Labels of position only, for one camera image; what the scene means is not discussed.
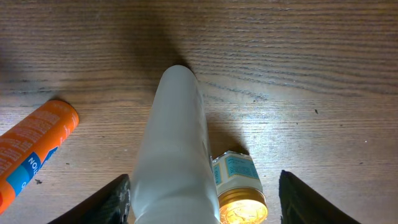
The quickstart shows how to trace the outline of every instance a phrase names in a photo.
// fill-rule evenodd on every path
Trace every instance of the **blue label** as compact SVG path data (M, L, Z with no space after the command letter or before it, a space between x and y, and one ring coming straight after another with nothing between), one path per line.
M254 179L259 179L254 163L250 159L242 159L235 156L229 156L225 159L228 177L233 175L242 175Z
M35 152L32 152L30 156L25 159L20 166L23 166L27 173L29 174L29 180L39 171L42 166L40 158Z
M43 163L35 152L32 152L28 158L26 158L20 166L14 170L10 176L7 177L7 182L15 191L15 195L18 196L22 189L27 183L33 178L33 176L39 171L45 162L50 159L52 154L58 149L58 146L49 150L49 153L45 157Z
M19 166L10 176L7 177L7 182L15 191L15 196L18 196L26 184L30 181L28 172L23 166Z
M216 185L222 183L223 180L221 178L220 164L217 164L213 167L213 173L214 173L214 179L216 180Z

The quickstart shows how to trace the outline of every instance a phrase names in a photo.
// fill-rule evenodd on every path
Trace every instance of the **metal lid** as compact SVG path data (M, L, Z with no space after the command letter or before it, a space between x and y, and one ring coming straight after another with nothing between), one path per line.
M264 195L256 189L231 189L218 201L221 224L260 224L268 216Z
M228 154L237 154L237 155L241 155L241 156L248 157L248 158L251 159L249 154L244 154L244 153L234 152L234 151L228 150L228 151L224 152L222 155L218 156L216 159L213 159L213 163L218 162L222 157L224 157L225 155L228 155Z

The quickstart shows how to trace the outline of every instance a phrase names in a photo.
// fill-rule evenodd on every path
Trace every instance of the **wooden surface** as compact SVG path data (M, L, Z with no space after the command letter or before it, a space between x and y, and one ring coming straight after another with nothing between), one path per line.
M54 96L81 123L0 223L49 222L131 173L159 78L182 62L215 154L254 158L266 223L282 169L361 223L397 223L397 59L397 1L2 0L0 134Z

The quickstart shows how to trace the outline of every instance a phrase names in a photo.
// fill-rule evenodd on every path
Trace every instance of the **white cylindrical object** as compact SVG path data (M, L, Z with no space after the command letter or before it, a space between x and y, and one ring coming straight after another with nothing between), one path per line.
M220 223L203 100L186 67L160 80L131 189L136 224Z

